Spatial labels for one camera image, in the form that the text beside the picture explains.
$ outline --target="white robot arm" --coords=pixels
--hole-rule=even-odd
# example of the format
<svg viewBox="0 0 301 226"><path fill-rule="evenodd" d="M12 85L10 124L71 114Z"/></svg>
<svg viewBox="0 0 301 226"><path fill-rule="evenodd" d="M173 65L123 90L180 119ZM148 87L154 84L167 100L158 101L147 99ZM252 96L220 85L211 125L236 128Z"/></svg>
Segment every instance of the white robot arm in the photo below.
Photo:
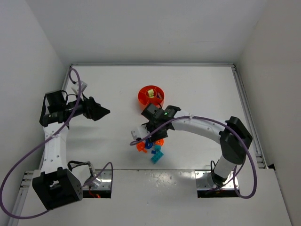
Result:
<svg viewBox="0 0 301 226"><path fill-rule="evenodd" d="M79 93L77 87L77 83L72 87L76 95ZM96 121L110 113L108 109L96 103L93 97L85 97L82 91L83 89L73 117L84 115L86 118ZM46 100L49 113L46 113ZM65 99L61 90L45 94L40 118L45 139L54 136L74 110L76 101L67 103L67 100L67 96ZM66 126L45 144L40 176L32 180L32 187L47 210L82 200L82 186L94 176L90 162L71 161L67 164L66 139L68 132L69 126Z"/></svg>
<svg viewBox="0 0 301 226"><path fill-rule="evenodd" d="M135 140L139 141L161 127L161 129L157 130L157 132L148 138L150 142L166 138L167 130L172 129L195 133L221 145L222 155L210 175L212 183L209 183L212 186L222 186L234 167L242 164L246 159L246 153L235 136L217 123L198 120L194 118L192 114L175 106L168 106L163 110L153 104L149 104L142 112L142 115L146 117L149 122L131 131L132 137ZM183 119L178 119L166 124L171 119L183 116L185 116ZM238 118L231 116L228 121L220 122L227 124L236 131L247 148L250 147L253 138Z"/></svg>

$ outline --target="white table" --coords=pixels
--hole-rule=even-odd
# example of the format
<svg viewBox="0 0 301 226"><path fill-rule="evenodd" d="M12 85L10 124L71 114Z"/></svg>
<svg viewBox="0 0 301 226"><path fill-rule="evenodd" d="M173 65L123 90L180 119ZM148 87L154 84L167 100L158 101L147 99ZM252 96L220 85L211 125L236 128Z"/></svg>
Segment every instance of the white table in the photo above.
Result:
<svg viewBox="0 0 301 226"><path fill-rule="evenodd" d="M164 106L179 106L195 115L219 120L233 115L246 125L230 66L74 68L88 84L85 95L93 96L111 113L97 122L83 116L72 119L67 160L91 161L97 169L111 161L116 169L112 198L84 199L39 218L19 221L19 226L290 225L271 169L257 169L258 189L250 200L197 198L193 170L208 169L211 160L218 160L221 149L216 143L187 132L168 131L162 148L165 155L157 164L151 163L150 153L140 153L128 145L131 129L146 122L137 103L138 91L146 85L164 90ZM70 87L71 82L66 80L68 93L72 93ZM250 151L254 156L254 146ZM249 163L238 180L241 193L248 194L253 184ZM22 215L37 214L43 208L30 187Z"/></svg>

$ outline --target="purple cable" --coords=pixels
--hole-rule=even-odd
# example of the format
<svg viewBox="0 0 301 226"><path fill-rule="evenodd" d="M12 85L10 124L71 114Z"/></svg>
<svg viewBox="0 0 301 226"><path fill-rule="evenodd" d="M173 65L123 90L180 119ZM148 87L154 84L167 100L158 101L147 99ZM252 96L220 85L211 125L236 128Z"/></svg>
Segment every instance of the purple cable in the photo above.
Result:
<svg viewBox="0 0 301 226"><path fill-rule="evenodd" d="M74 69L74 68L70 68L69 69L69 74L71 73L71 71L74 71L76 73L76 76L77 76L77 79L79 81L79 90L81 90L81 82L80 82L80 77L79 77L79 73ZM42 146L44 146L49 140L51 140L54 136L56 136L57 134L59 134L62 129L67 126L70 122L70 120L72 119L77 107L79 106L79 101L80 101L80 93L79 95L77 96L77 99L76 99L76 102L75 102L75 106L74 106L74 109L72 110L69 118L67 119L67 121L61 126L61 128L59 128L57 130L57 132L55 132L53 134L53 136L49 137L48 139L44 140L42 143L40 143L39 145L37 145L35 148L33 148L31 151L29 151L29 153L27 153L26 155L24 155L19 161L16 162L16 164L8 171L7 175L4 177L4 180L2 181L2 184L1 184L1 187L0 187L0 207L1 209L3 210L4 213L6 213L8 216L10 216L11 218L16 218L16 219L32 219L32 218L36 218L36 217L39 217L45 213L48 212L45 211L45 212L42 212L42 213L39 213L37 215L33 215L33 216L27 216L27 217L21 217L21 216L17 216L17 215L14 215L12 213L10 213L4 206L3 204L3 199L2 199L2 195L3 195L3 189L4 189L4 185L6 183L6 181L8 180L8 177L9 175L13 172L13 170L24 160L26 159L29 155L31 155L32 153L34 153L35 151L37 151L39 148L41 148Z"/></svg>
<svg viewBox="0 0 301 226"><path fill-rule="evenodd" d="M171 122L173 122L173 121L177 121L177 120L181 120L181 119L190 119L190 118L191 118L191 116L181 116L181 117L178 117L178 118L171 119L171 120L169 120L169 121L163 123L161 126L159 126L158 128L156 128L154 131L152 131L150 134L148 134L146 137L142 138L141 140L138 140L138 141L134 140L134 141L132 141L132 142L130 143L130 145L133 146L133 145L136 145L136 144L138 144L138 143L140 143L140 142L146 140L147 138L151 137L154 133L156 133L157 131L159 131L162 127L166 126L167 124L169 124L169 123L171 123ZM241 194L238 192L238 190L237 190L237 188L236 188L236 186L235 186L235 180L233 180L233 181L234 181L234 190L235 190L236 194L238 195L238 197L240 197L240 198L243 198L243 199L249 199L249 198L252 198L252 197L255 195L256 189L257 189L257 174L256 174L255 164L254 164L254 162L253 162L253 159L252 159L252 157L251 157L251 154L250 154L248 148L247 148L246 145L244 144L244 141L240 138L240 136L239 136L239 135L231 128L231 127L227 126L227 125L224 124L224 123L221 123L221 122L216 121L216 120L214 120L214 119L209 119L209 118L200 117L200 116L192 116L192 118L194 118L194 119L199 119L199 120L210 121L210 122L219 124L219 125L223 126L224 128L226 128L227 130L229 130L229 131L230 131L230 132L231 132L231 133L239 140L239 142L241 143L243 149L244 149L245 152L246 152L246 155L247 155L248 158L249 158L249 161L250 161L250 164L251 164L251 167L252 167L252 172L253 172L253 190L252 190L252 192L251 192L249 195L243 196L243 195L241 195ZM236 168L236 167L234 168L233 178L237 176L237 174L240 172L241 168L242 168L242 166L240 167L240 169L239 169L238 172L236 172L236 169L237 169L237 168Z"/></svg>
<svg viewBox="0 0 301 226"><path fill-rule="evenodd" d="M76 82L71 78L71 70L72 68L70 67L70 69L69 69L69 71L68 71L68 77L69 77L69 79L70 79L70 81L73 83L73 84L75 84Z"/></svg>

